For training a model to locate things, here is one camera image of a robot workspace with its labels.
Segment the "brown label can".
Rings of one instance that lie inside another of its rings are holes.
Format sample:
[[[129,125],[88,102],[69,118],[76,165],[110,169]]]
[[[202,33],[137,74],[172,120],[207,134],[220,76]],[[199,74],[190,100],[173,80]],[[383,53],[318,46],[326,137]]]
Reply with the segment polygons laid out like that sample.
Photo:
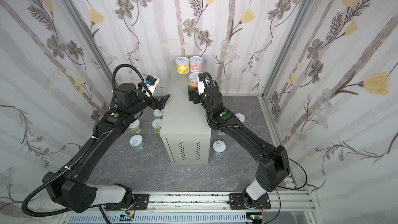
[[[198,88],[198,81],[199,81],[198,75],[199,75],[198,72],[193,72],[193,73],[191,73],[189,75],[189,86],[192,89],[197,89]]]

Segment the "pink label can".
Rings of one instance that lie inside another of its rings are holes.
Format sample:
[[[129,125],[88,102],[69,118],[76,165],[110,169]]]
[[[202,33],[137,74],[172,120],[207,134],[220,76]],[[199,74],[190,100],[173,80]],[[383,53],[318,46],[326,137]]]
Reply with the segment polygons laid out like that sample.
[[[190,71],[191,72],[202,72],[203,70],[203,58],[200,56],[192,56],[190,58]]]

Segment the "yellow label can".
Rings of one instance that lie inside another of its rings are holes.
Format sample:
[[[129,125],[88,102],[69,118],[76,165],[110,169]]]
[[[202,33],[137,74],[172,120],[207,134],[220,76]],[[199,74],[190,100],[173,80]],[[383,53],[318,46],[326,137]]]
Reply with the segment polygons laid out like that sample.
[[[190,69],[190,61],[187,57],[178,57],[175,59],[176,71],[178,74],[186,74]]]

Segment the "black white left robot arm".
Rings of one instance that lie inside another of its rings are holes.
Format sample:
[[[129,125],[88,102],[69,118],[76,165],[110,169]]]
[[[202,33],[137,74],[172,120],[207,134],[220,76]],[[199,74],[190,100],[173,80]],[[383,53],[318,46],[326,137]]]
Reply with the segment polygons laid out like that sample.
[[[103,204],[130,208],[135,202],[130,187],[120,184],[89,186],[87,181],[105,152],[137,119],[135,115],[148,107],[163,110],[169,97],[168,94],[160,99],[146,97],[143,83],[124,83],[117,87],[110,109],[94,126],[92,137],[63,169],[49,172],[43,178],[51,200],[64,206],[66,211],[77,213]]]

